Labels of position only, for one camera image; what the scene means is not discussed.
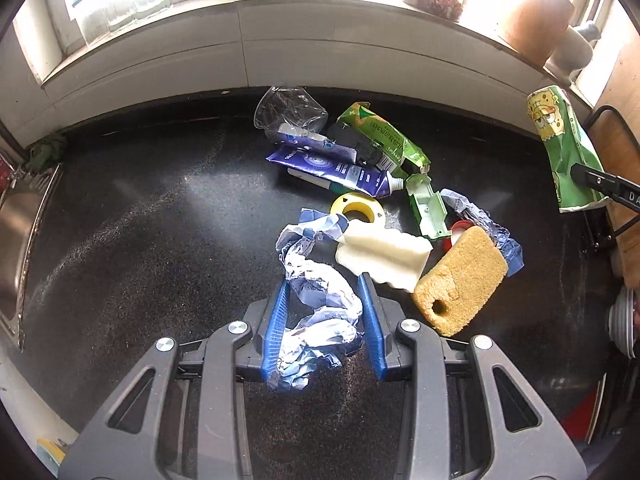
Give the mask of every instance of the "green packaging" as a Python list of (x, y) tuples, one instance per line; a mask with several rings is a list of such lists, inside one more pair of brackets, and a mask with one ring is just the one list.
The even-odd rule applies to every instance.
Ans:
[(383, 152), (384, 156), (376, 167), (399, 178), (407, 178), (409, 173), (427, 173), (430, 161), (422, 150), (390, 123), (369, 110), (369, 106), (370, 103), (366, 102), (354, 103), (338, 117), (338, 121), (364, 134)]
[(560, 212), (606, 205), (609, 199), (602, 193), (578, 186), (571, 178), (570, 171), (574, 164), (584, 164), (599, 171), (603, 169), (564, 90), (553, 85), (533, 92), (527, 99), (527, 111), (549, 156)]
[(440, 193), (431, 188), (431, 179), (424, 174), (412, 174), (405, 181), (404, 188), (409, 194), (409, 204), (420, 234), (432, 241), (451, 236), (444, 223), (447, 209)]

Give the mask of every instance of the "wooden board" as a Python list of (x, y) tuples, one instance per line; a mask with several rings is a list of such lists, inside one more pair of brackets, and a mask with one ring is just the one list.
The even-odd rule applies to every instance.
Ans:
[[(605, 104), (616, 107), (636, 139), (640, 139), (640, 36), (631, 22), (628, 23), (628, 37), (596, 108)], [(640, 151), (612, 113), (604, 112), (589, 136), (605, 171), (640, 183)], [(607, 209), (614, 229), (635, 216), (620, 204), (613, 203)], [(640, 222), (618, 237), (618, 248), (625, 285), (640, 288)]]

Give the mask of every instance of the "black countertop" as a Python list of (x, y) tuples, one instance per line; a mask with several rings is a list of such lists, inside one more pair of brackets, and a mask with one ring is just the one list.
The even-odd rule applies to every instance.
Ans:
[[(519, 241), (524, 268), (456, 338), (491, 336), (566, 416), (604, 370), (618, 285), (605, 255), (587, 256), (585, 214), (558, 212), (542, 143), (388, 96), (311, 93), (330, 121), (370, 98), (428, 154), (435, 189), (465, 194)], [(252, 124), (258, 99), (232, 91), (143, 107), (71, 135), (33, 250), (24, 351), (12, 360), (76, 430), (160, 336), (204, 338), (267, 297), (282, 275), (281, 229), (335, 199), (264, 160), (273, 147)], [(418, 234), (403, 192), (382, 203), (387, 226)], [(334, 251), (326, 242), (312, 258), (335, 264)], [(442, 253), (438, 242), (427, 269)], [(408, 294), (378, 292), (421, 319)], [(377, 383), (365, 351), (302, 392), (251, 384), (245, 397), (256, 478), (391, 478), (402, 387)]]

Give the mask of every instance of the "yellow tape roll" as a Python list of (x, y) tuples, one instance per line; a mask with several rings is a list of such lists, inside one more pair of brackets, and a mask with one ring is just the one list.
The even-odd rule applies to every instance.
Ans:
[(386, 223), (385, 210), (375, 198), (362, 193), (347, 193), (339, 196), (331, 206), (331, 213), (345, 214), (349, 211), (358, 211), (367, 217), (369, 222), (379, 227)]

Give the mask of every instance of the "sponge hole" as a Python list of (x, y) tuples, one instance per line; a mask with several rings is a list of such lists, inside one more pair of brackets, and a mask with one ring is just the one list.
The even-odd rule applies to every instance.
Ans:
[(447, 306), (440, 300), (435, 300), (433, 302), (433, 305), (431, 306), (431, 309), (433, 310), (433, 313), (437, 314), (438, 316), (443, 316), (447, 312)]

